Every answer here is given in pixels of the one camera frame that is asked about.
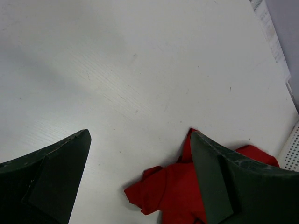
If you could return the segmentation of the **red t shirt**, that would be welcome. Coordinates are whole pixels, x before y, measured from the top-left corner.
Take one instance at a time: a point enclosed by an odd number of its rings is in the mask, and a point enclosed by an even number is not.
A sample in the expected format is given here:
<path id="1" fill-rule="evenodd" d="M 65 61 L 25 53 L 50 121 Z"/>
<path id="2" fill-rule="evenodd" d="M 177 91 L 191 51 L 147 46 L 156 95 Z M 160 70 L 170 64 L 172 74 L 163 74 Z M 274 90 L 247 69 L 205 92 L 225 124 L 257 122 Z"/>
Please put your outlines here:
<path id="1" fill-rule="evenodd" d="M 207 220 L 199 182 L 191 153 L 191 134 L 197 131 L 190 128 L 182 144 L 182 153 L 178 160 L 167 166 L 156 166 L 143 172 L 139 181 L 124 189 L 128 201 L 137 206 L 144 215 L 161 211 L 162 224 L 210 224 Z M 244 145 L 235 150 L 261 163 L 279 168 L 275 157 L 253 145 Z M 245 220 L 229 217 L 220 224 L 285 224 L 288 218 L 281 217 L 282 212 L 247 214 Z"/>

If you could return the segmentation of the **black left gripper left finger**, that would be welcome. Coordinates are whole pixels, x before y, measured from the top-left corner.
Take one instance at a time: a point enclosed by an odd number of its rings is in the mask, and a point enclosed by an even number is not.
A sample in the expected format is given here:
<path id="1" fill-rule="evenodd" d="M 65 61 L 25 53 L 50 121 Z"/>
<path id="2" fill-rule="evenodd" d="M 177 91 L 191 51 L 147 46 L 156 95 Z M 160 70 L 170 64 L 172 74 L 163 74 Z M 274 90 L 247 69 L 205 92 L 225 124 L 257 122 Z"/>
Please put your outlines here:
<path id="1" fill-rule="evenodd" d="M 80 130 L 0 165 L 2 224 L 67 224 L 91 145 Z"/>

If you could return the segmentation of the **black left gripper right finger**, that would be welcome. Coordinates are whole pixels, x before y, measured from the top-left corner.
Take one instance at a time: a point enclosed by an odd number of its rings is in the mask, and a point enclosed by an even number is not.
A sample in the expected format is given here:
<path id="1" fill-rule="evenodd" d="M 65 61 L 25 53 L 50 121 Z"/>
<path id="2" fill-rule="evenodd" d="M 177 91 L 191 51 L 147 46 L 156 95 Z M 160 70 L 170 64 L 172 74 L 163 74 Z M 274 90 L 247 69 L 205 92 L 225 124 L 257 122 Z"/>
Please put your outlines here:
<path id="1" fill-rule="evenodd" d="M 209 224 L 296 224 L 299 174 L 228 149 L 201 132 L 190 138 Z"/>

